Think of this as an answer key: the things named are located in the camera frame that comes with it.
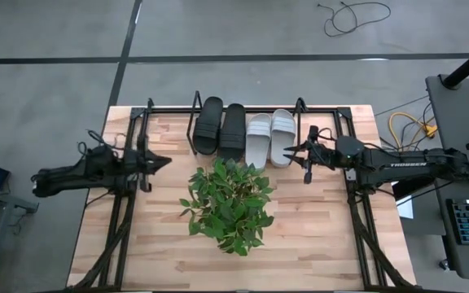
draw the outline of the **white slipper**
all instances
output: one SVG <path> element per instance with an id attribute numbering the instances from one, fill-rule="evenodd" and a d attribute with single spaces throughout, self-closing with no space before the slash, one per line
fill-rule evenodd
<path id="1" fill-rule="evenodd" d="M 292 155 L 292 151 L 284 148 L 294 146 L 296 138 L 296 122 L 289 111 L 278 109 L 273 113 L 271 125 L 270 161 L 274 166 L 285 168 L 291 159 L 283 155 Z"/>
<path id="2" fill-rule="evenodd" d="M 269 153 L 271 119 L 267 114 L 257 114 L 248 123 L 245 139 L 245 163 L 254 168 L 265 168 Z"/>

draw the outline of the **green plant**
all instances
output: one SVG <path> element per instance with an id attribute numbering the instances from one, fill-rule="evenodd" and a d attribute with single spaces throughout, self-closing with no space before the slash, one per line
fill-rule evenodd
<path id="1" fill-rule="evenodd" d="M 211 172 L 197 168 L 188 186 L 192 200 L 180 199 L 186 207 L 181 216 L 191 212 L 189 234 L 215 238 L 218 248 L 241 256 L 251 247 L 264 245 L 263 228 L 270 226 L 274 217 L 264 210 L 273 189 L 268 177 L 260 177 L 262 172 L 252 164 L 240 166 L 233 160 L 224 164 L 220 159 L 215 160 Z"/>

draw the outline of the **slide sandal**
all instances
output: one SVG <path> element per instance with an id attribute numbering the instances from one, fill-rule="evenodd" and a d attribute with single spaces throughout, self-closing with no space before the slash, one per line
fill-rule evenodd
<path id="1" fill-rule="evenodd" d="M 202 155 L 211 155 L 217 150 L 223 107 L 224 103 L 220 98 L 209 97 L 196 118 L 193 146 Z"/>
<path id="2" fill-rule="evenodd" d="M 217 156 L 239 162 L 245 151 L 245 108 L 237 103 L 228 106 L 220 130 Z"/>
<path id="3" fill-rule="evenodd" d="M 271 119 L 267 114 L 257 114 L 248 123 L 245 146 L 245 163 L 257 169 L 265 168 L 269 152 Z"/>
<path id="4" fill-rule="evenodd" d="M 284 148 L 294 146 L 296 138 L 296 122 L 289 111 L 278 109 L 273 113 L 271 125 L 270 161 L 274 166 L 285 168 L 291 159 L 283 155 L 292 155 L 292 151 Z"/>

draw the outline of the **wooden table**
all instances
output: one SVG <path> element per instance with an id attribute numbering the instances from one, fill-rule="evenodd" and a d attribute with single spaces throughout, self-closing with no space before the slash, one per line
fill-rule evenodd
<path id="1" fill-rule="evenodd" d="M 379 145 L 372 107 L 350 107 L 357 137 Z M 126 132 L 130 108 L 110 109 L 104 131 L 107 141 Z M 249 256 L 228 255 L 216 247 L 214 239 L 189 236 L 189 217 L 178 216 L 183 209 L 178 199 L 189 197 L 187 180 L 198 166 L 209 166 L 212 157 L 193 156 L 186 140 L 188 121 L 189 114 L 150 115 L 148 146 L 157 155 L 172 157 L 173 162 L 150 176 L 151 193 L 137 193 L 123 290 L 362 289 L 341 170 L 315 167 L 313 183 L 304 185 L 304 171 L 297 164 L 288 168 L 267 164 L 265 175 L 274 192 L 265 207 L 275 221 L 264 229 L 265 245 L 253 248 Z M 327 114 L 302 115 L 302 141 L 310 125 L 334 128 L 334 121 Z M 123 137 L 117 139 L 121 144 Z M 323 143 L 334 147 L 333 142 Z M 88 200 L 104 191 L 92 190 Z M 393 197 L 377 193 L 370 200 L 380 246 L 402 276 L 415 283 Z M 68 285 L 78 282 L 103 251 L 112 202 L 113 197 L 105 197 L 85 210 Z M 367 252 L 374 279 L 374 262 Z"/>

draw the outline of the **gray floor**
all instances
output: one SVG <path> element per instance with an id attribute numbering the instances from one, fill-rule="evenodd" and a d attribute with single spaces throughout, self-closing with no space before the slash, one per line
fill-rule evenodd
<path id="1" fill-rule="evenodd" d="M 386 1 L 392 16 L 329 38 L 329 15 L 316 1 L 145 0 L 130 55 L 469 53 L 469 1 Z M 338 1 L 323 1 L 338 7 Z M 119 56 L 134 0 L 0 1 L 0 58 Z M 357 10 L 366 19 L 379 8 Z M 129 64 L 118 104 L 189 104 L 194 90 L 226 103 L 371 104 L 382 137 L 388 117 L 420 117 L 424 78 L 464 60 Z M 85 129 L 100 130 L 115 64 L 0 65 L 0 166 L 12 171 L 15 195 L 38 200 L 0 255 L 0 292 L 59 289 L 68 276 L 85 191 L 35 199 L 29 177 L 42 167 L 74 163 Z M 406 123 L 396 118 L 394 129 Z M 412 138 L 416 128 L 407 134 Z M 438 147 L 439 138 L 421 147 Z M 469 292 L 469 281 L 444 273 L 437 236 L 407 234 L 418 284 Z"/>

